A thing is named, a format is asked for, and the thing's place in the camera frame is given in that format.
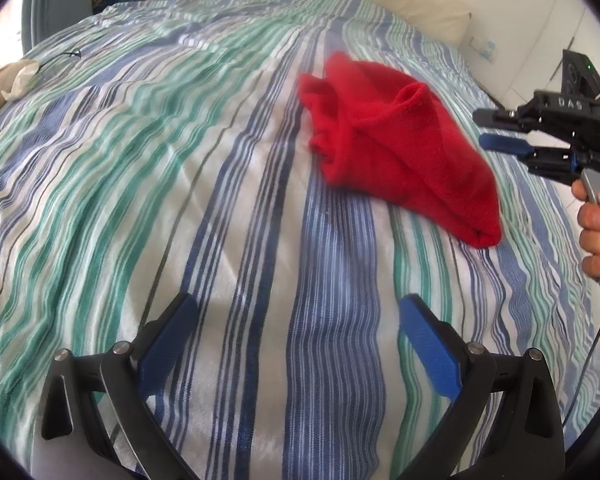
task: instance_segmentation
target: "red cloth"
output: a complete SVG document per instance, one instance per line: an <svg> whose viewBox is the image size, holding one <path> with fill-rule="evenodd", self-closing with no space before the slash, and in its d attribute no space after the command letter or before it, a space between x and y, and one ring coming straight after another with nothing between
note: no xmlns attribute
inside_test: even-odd
<svg viewBox="0 0 600 480"><path fill-rule="evenodd" d="M474 247L502 236L493 173L429 87L338 52L300 78L327 183L420 213Z"/></svg>

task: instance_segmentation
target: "black device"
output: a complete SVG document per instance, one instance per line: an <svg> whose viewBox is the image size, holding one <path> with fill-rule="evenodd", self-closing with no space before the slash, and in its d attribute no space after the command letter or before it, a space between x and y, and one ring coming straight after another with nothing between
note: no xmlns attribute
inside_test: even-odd
<svg viewBox="0 0 600 480"><path fill-rule="evenodd" d="M564 472L560 410L541 351L531 348L518 357L492 354L477 342L465 343L417 295L400 301L400 327L438 393L454 395L448 384L453 376L461 388L398 480L540 480L557 479ZM448 364L441 365L445 354ZM495 392L504 394L480 457L452 475Z"/></svg>
<svg viewBox="0 0 600 480"><path fill-rule="evenodd" d="M600 192L600 74L589 57L563 51L562 92L536 91L517 110L486 109L474 112L479 126L528 134L548 133L568 148L536 148L518 137L483 134L485 150L514 155L529 173L570 186L581 178L589 201Z"/></svg>
<svg viewBox="0 0 600 480"><path fill-rule="evenodd" d="M145 403L147 397L164 387L197 322L196 302L191 295L181 293L132 342L119 341L104 354L83 357L59 349L40 399L33 476L45 480L143 478L120 465L110 444L93 395L106 392L148 478L198 480Z"/></svg>

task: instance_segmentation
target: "blue stripe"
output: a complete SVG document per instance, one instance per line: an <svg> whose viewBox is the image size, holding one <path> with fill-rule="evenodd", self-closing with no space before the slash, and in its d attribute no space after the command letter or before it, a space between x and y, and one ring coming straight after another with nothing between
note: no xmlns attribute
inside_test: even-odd
<svg viewBox="0 0 600 480"><path fill-rule="evenodd" d="M314 67L315 50L317 48L318 33L314 32L314 36L310 38L312 46L306 50L304 59L302 60L301 70L303 72L312 72ZM278 177L278 186L275 197L272 196L275 185L270 181L267 182L269 187L268 201L274 200L272 207L272 221L270 234L267 238L266 248L264 251L264 262L262 265L262 273L260 283L258 284L257 299L254 306L253 317L249 329L249 337L247 339L246 362L244 365L244 387L242 392L242 405L240 407L240 424L238 427L237 449L235 457L235 476L237 478L249 477L249 466L251 459L251 444L253 440L253 428L256 414L256 393L258 391L258 374L259 363L258 357L260 353L260 341L262 339L262 330L264 320L269 305L269 297L271 292L271 283L274 277L276 254L278 249L278 239L280 237L280 223L282 222L282 210L286 196L286 185L291 173L291 167L294 159L295 143L300 131L302 106L296 96L289 101L289 105L285 107L285 117L283 120L282 131L288 131L288 134L280 141L280 151L282 154L276 154L277 160L282 159L282 167L280 176ZM266 172L267 175L275 175L277 171ZM265 223L262 222L260 228L260 237L264 236ZM234 420L234 414L229 414L229 424ZM228 455L230 452L231 439L225 438L224 444L224 464L227 465ZM225 467L223 467L222 477L226 478Z"/></svg>
<svg viewBox="0 0 600 480"><path fill-rule="evenodd" d="M24 215L33 200L33 196L39 190L39 188L46 182L48 174L52 169L54 163L61 156L62 152L65 150L70 150L72 147L78 145L78 143L82 142L84 139L84 135L87 131L93 127L90 121L85 120L87 118L87 111L93 107L93 104L96 102L96 98L98 98L98 108L89 113L90 116L93 116L101 109L105 109L110 104L112 104L115 99L118 90L125 83L125 81L131 77L140 67L140 65L145 62L145 59L136 59L134 62L125 70L122 75L122 79L117 81L114 84L111 84L107 87L106 92L102 92L102 86L97 85L89 88L89 91L80 101L79 106L77 107L75 113L72 115L71 121L68 123L68 126L64 128L64 132L57 136L56 143L52 144L47 148L38 148L38 146L33 146L29 152L34 152L34 149L37 151L34 152L30 161L24 165L18 174L16 180L13 184L13 189L6 195L5 197L0 199L0 253L2 251L2 244L6 237L9 235L13 227L19 222L22 215ZM152 57L152 62L148 64L142 70L138 77L143 78L147 76L151 70L154 70L155 67L162 61L162 57ZM67 108L75 99L75 93L70 93L70 99L64 103ZM35 137L39 137L40 143L47 142L44 135L36 136L34 132L42 131L49 132L52 134L57 134L57 130L59 128L59 124L61 123L63 118L62 112L57 110L57 113L52 114L50 117L43 117L43 119L36 125L36 127L32 130L32 135ZM72 124L79 123L78 129L73 130L71 128ZM38 172L35 179L30 183L26 192L22 193L22 187L27 183L28 177L30 173L35 167L35 162L42 157L43 152L46 150L51 150L52 155L48 158L45 165L42 167L42 170ZM1 216L2 212L5 208L10 206L14 200L18 200L18 206L15 208L7 217Z"/></svg>
<svg viewBox="0 0 600 480"><path fill-rule="evenodd" d="M490 310L495 311L496 313L494 315L495 325L491 327L491 335L496 342L495 350L501 354L515 354L513 348L511 347L509 331L507 330L504 320L502 319L502 308L506 299L504 284L502 283L501 277L498 275L498 271L493 265L493 261L491 260L491 252L479 251L478 255L480 256L482 268L489 277L489 282L491 283L491 288L495 295L494 305L490 308Z"/></svg>
<svg viewBox="0 0 600 480"><path fill-rule="evenodd" d="M329 188L314 168L286 346L285 479L362 480L378 466L376 251L368 198Z"/></svg>
<svg viewBox="0 0 600 480"><path fill-rule="evenodd" d="M248 163L251 160L254 147L257 141L260 140L266 124L269 122L273 105L282 90L282 85L287 77L288 70L290 69L294 58L294 53L298 49L300 41L301 38L296 36L292 41L291 46L286 49L282 61L275 69L269 87L258 100L247 126L240 134L238 134L231 153L222 164L218 178L216 179L216 185L206 208L206 213L196 232L196 237L185 265L180 289L182 291L190 290L200 307L200 323L198 325L199 329L197 333L199 333L204 326L212 285L215 281L216 273L218 272L222 245L224 244L224 238L226 237L228 225L234 210L240 183L245 175ZM214 216L216 207L219 207L220 211L216 215L214 223L210 224L208 219ZM202 242L205 240L205 237L208 238L206 238L207 242L203 247ZM197 275L194 286L191 289L190 282L194 264L196 260L201 257L201 253L201 268L203 270ZM180 388L178 388L178 385L174 381L169 394L169 398L173 400L174 404L172 404L171 411L168 413L165 432L167 436L170 436L172 442L178 442L180 440L180 435L186 427L181 420L174 426L176 405L179 408L177 411L182 413L185 403L188 402L192 387L193 369L198 353L198 344L199 339L194 336L193 341L187 346L182 359L178 360L176 367L174 368L174 377L179 377L182 365L184 365L184 369L186 370L186 380ZM164 415L165 413L161 413L158 410L154 413L155 418L158 420L163 420Z"/></svg>

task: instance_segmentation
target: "wall outlet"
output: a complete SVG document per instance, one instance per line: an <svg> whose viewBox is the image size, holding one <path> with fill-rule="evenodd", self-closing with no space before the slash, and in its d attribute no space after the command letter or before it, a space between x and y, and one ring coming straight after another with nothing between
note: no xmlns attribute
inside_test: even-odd
<svg viewBox="0 0 600 480"><path fill-rule="evenodd" d="M484 40L483 38L471 38L469 46L480 54L484 59L496 61L496 44L491 40Z"/></svg>

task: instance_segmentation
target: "hand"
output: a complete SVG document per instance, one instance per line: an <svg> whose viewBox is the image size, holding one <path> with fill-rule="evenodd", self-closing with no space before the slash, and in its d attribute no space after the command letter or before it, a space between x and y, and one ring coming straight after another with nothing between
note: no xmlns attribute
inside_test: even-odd
<svg viewBox="0 0 600 480"><path fill-rule="evenodd" d="M573 183L571 192L578 200L587 200L587 191L581 180ZM600 278L600 205L585 202L578 211L578 224L583 228L580 246L591 253L583 259L582 269L592 278Z"/></svg>

